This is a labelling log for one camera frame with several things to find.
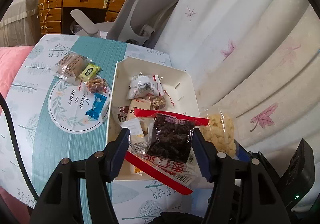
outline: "pink fabric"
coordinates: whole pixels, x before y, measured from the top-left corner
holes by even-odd
[[[0,186],[0,196],[2,196],[4,202],[7,204],[12,215],[17,219],[20,224],[28,224],[30,221],[30,215],[28,208],[21,201],[12,197]]]
[[[10,86],[33,46],[0,47],[0,93],[7,97]]]

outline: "black cable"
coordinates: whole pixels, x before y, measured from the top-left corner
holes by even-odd
[[[23,164],[23,161],[22,161],[22,158],[21,158],[21,154],[20,154],[20,150],[19,150],[19,147],[18,147],[16,133],[15,133],[14,127],[13,127],[11,114],[10,114],[8,105],[7,105],[7,103],[6,103],[6,101],[3,98],[1,93],[0,93],[0,106],[2,107],[2,110],[4,112],[5,118],[6,118],[7,123],[8,123],[8,127],[9,127],[9,132],[10,132],[10,136],[11,136],[11,141],[12,141],[14,153],[16,154],[20,170],[22,172],[24,180],[26,181],[26,184],[27,184],[32,196],[34,197],[35,200],[37,200],[39,198],[39,196],[38,196],[35,188],[33,187],[32,183],[31,183],[31,181],[29,179],[29,176],[27,174],[26,168],[25,168],[25,166]]]

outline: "packaged yellow puffed snack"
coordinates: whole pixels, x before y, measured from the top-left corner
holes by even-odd
[[[200,127],[206,141],[212,142],[217,151],[227,153],[231,158],[236,156],[239,144],[236,117],[225,109],[217,107],[204,108],[200,117],[209,119],[208,126]]]

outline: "drawer knob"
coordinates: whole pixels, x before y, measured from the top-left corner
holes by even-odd
[[[104,0],[103,8],[106,9],[108,4],[108,0]]]

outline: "wooden desk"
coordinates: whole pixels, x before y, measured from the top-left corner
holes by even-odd
[[[113,22],[117,18],[124,1],[39,0],[41,34],[71,34],[70,24],[73,18],[70,11],[73,9],[82,10],[94,23]]]

